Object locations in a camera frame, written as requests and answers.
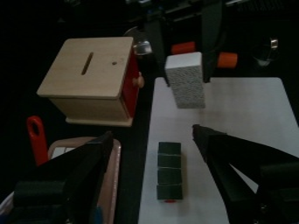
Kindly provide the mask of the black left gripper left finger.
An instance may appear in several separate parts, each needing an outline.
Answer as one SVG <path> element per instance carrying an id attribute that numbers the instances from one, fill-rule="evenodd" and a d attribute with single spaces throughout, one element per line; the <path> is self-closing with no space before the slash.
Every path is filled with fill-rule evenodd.
<path id="1" fill-rule="evenodd" d="M 113 134 L 50 159 L 17 182 L 6 224 L 94 224 Z"/>

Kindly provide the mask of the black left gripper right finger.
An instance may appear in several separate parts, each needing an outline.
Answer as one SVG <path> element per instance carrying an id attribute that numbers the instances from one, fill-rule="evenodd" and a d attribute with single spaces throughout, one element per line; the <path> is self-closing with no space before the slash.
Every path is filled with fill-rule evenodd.
<path id="1" fill-rule="evenodd" d="M 192 140 L 229 224 L 299 224 L 299 157 L 199 124 Z"/>

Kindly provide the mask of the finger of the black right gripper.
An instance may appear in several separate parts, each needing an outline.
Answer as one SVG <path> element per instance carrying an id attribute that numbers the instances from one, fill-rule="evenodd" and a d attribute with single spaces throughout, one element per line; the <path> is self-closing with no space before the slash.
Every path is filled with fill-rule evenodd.
<path id="1" fill-rule="evenodd" d="M 153 52 L 156 65 L 158 68 L 158 74 L 164 78 L 165 84 L 169 84 L 165 71 L 165 45 L 164 45 L 164 33 L 162 33 L 162 21 L 160 18 L 148 18 L 144 23 L 145 36 L 149 40 L 149 45 Z"/>
<path id="2" fill-rule="evenodd" d="M 208 83 L 216 68 L 220 49 L 220 28 L 223 16 L 221 0 L 203 0 L 201 6 L 201 70 L 203 81 Z"/>

